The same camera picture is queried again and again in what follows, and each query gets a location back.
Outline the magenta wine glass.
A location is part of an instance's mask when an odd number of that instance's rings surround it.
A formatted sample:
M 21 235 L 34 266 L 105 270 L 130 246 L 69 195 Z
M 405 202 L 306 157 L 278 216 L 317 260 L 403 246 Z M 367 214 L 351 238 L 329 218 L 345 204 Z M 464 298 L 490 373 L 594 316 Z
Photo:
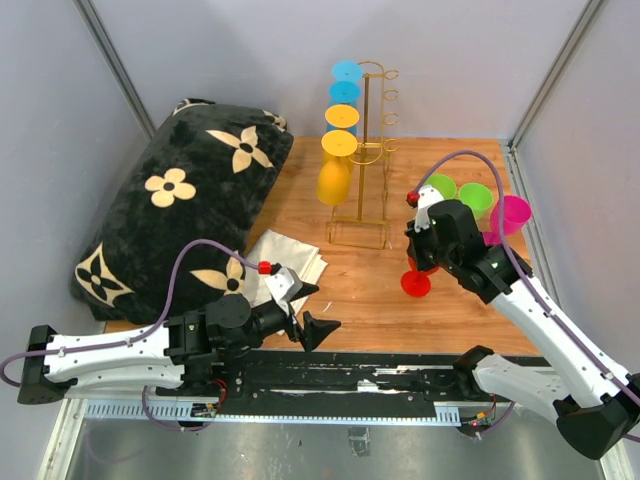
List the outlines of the magenta wine glass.
M 532 209 L 529 203 L 515 195 L 504 196 L 504 218 L 499 222 L 499 205 L 496 205 L 490 215 L 489 230 L 483 233 L 486 245 L 498 245 L 501 243 L 499 226 L 503 226 L 504 235 L 509 236 L 519 232 L 530 220 Z

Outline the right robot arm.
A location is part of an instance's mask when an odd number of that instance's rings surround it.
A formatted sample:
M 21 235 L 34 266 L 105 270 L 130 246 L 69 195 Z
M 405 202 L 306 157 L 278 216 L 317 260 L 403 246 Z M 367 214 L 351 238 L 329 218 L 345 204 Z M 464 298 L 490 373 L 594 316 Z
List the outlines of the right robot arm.
M 507 317 L 554 369 L 552 380 L 477 346 L 454 364 L 455 392 L 466 400 L 491 393 L 555 424 L 578 453 L 601 459 L 639 423 L 639 377 L 598 348 L 550 298 L 511 248 L 487 246 L 469 207 L 439 194 L 411 192 L 408 254 L 435 267 Z

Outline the green wine glass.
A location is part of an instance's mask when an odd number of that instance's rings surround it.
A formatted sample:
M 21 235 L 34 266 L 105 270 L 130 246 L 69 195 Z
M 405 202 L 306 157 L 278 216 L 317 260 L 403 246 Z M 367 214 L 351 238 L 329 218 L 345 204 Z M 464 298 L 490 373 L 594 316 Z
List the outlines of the green wine glass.
M 468 206 L 476 220 L 483 218 L 494 204 L 491 190 L 480 183 L 466 183 L 458 191 L 459 200 Z
M 447 175 L 434 173 L 427 178 L 426 184 L 436 189 L 445 200 L 454 199 L 457 195 L 457 185 Z

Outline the yellow wine glass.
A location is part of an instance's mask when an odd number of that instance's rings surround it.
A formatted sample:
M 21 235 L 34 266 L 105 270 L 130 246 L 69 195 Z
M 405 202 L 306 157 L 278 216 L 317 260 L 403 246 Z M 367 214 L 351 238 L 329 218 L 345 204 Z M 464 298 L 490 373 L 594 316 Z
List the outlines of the yellow wine glass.
M 323 165 L 317 182 L 317 198 L 325 205 L 343 203 L 349 193 L 356 137 L 345 130 L 327 132 L 321 139 Z
M 321 139 L 326 161 L 353 155 L 358 148 L 356 126 L 360 114 L 348 104 L 336 104 L 325 111 L 327 131 Z

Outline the red wine glass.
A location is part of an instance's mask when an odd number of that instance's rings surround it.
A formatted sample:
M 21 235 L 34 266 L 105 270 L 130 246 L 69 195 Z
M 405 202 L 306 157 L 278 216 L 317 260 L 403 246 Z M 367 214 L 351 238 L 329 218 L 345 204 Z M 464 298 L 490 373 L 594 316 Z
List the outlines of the red wine glass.
M 400 279 L 403 291 L 407 295 L 416 298 L 426 296 L 431 290 L 430 276 L 437 272 L 439 267 L 434 267 L 427 271 L 419 271 L 416 262 L 411 257 L 408 258 L 408 264 L 409 270 Z

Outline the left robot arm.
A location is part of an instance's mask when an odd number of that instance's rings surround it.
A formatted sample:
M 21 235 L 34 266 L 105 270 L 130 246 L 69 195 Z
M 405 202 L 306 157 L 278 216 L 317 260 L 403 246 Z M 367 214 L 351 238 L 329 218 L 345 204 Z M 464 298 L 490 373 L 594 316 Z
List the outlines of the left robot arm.
M 200 396 L 212 388 L 214 371 L 230 367 L 267 337 L 284 331 L 311 352 L 340 325 L 310 313 L 298 319 L 284 302 L 253 307 L 241 294 L 172 317 L 158 329 L 65 336 L 39 325 L 29 335 L 17 401 L 42 405 L 69 394 L 144 387 Z

